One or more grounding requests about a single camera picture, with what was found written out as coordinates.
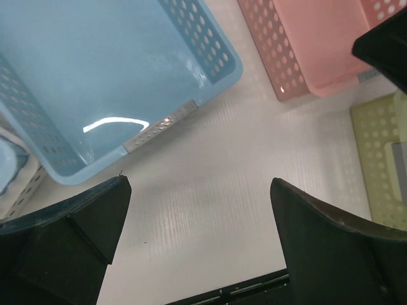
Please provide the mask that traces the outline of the pink perforated basket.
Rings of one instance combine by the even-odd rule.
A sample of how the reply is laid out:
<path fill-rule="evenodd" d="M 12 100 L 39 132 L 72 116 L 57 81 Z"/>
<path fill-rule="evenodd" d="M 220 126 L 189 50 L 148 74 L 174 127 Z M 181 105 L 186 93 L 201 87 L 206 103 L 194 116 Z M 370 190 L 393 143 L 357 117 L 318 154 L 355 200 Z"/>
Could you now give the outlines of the pink perforated basket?
<path fill-rule="evenodd" d="M 406 1 L 243 0 L 238 5 L 273 90 L 285 102 L 334 95 L 378 75 L 352 55 L 355 40 Z"/>

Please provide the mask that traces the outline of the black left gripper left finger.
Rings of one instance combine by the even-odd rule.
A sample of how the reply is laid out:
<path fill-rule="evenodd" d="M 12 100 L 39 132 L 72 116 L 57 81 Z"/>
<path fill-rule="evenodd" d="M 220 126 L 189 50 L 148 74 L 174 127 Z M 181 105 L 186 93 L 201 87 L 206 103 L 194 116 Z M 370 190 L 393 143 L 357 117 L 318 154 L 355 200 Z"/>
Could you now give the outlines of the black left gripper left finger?
<path fill-rule="evenodd" d="M 127 217 L 124 175 L 1 223 L 1 304 L 96 304 Z"/>

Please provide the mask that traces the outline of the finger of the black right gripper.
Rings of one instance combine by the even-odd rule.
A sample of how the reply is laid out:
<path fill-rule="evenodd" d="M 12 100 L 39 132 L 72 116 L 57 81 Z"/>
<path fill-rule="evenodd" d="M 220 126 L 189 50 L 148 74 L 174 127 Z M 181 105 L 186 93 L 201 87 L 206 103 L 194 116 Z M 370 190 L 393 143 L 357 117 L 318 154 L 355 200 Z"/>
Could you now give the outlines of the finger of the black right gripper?
<path fill-rule="evenodd" d="M 406 92 L 406 8 L 357 38 L 352 54 Z"/>

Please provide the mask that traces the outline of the large blue perforated basket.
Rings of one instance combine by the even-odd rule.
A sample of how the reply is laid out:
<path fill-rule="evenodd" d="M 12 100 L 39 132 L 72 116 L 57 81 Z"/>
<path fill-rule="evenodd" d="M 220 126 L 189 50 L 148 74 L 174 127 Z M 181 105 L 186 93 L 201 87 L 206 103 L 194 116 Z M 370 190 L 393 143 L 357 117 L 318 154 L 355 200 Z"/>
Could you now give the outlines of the large blue perforated basket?
<path fill-rule="evenodd" d="M 134 152 L 242 72 L 204 1 L 1 2 L 1 113 L 63 185 Z"/>

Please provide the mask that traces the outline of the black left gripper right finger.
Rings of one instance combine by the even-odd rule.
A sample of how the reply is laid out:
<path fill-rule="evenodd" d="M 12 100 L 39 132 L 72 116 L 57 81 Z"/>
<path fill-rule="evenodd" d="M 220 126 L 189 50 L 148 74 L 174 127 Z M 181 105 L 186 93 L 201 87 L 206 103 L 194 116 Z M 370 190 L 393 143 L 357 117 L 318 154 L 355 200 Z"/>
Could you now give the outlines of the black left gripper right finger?
<path fill-rule="evenodd" d="M 280 178 L 270 198 L 296 304 L 406 304 L 406 232 Z"/>

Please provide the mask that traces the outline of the yellow-green perforated basket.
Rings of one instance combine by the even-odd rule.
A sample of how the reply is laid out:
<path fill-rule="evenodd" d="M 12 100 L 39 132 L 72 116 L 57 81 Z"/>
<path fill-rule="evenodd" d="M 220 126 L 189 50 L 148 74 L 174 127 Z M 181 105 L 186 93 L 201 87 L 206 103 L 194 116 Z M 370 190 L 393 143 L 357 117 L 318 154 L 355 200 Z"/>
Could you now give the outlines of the yellow-green perforated basket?
<path fill-rule="evenodd" d="M 392 145 L 406 139 L 399 136 L 394 94 L 354 106 L 352 124 L 374 222 L 406 230 L 406 202 L 401 195 Z"/>

